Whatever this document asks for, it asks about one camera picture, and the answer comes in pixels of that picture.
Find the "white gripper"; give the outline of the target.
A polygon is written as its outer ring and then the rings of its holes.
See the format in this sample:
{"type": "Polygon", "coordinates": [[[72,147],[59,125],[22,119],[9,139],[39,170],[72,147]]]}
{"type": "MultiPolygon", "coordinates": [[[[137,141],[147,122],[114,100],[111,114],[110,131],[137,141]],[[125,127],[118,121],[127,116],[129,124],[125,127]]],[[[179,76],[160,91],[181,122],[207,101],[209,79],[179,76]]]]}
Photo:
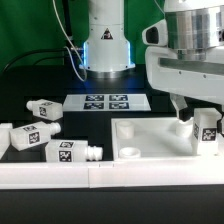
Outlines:
{"type": "Polygon", "coordinates": [[[153,89],[169,92],[179,120],[188,119],[186,97],[224,105],[224,46],[206,51],[205,61],[177,59],[177,53],[168,48],[165,20],[142,32],[148,47],[145,63],[148,82],[153,89]]]}

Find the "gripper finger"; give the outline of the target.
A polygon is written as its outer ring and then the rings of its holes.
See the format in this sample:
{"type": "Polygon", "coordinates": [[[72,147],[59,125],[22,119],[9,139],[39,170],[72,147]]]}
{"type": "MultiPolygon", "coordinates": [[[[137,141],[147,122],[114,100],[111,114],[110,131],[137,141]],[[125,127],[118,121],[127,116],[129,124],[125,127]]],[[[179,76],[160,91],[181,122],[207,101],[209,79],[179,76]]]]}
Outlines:
{"type": "Polygon", "coordinates": [[[217,133],[224,136],[224,115],[217,121],[217,133]]]}

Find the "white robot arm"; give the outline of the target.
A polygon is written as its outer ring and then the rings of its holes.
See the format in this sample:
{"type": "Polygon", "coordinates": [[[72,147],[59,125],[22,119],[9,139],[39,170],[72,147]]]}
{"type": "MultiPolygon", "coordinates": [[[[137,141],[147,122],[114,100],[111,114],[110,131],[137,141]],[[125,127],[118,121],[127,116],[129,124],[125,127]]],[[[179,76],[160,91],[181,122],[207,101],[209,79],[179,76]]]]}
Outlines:
{"type": "MultiPolygon", "coordinates": [[[[96,78],[115,78],[135,67],[124,36],[124,0],[88,0],[89,37],[81,67],[96,78]]],[[[142,31],[151,87],[170,94],[186,120],[187,97],[222,106],[215,122],[224,135],[224,0],[164,0],[163,18],[142,31]]]]}

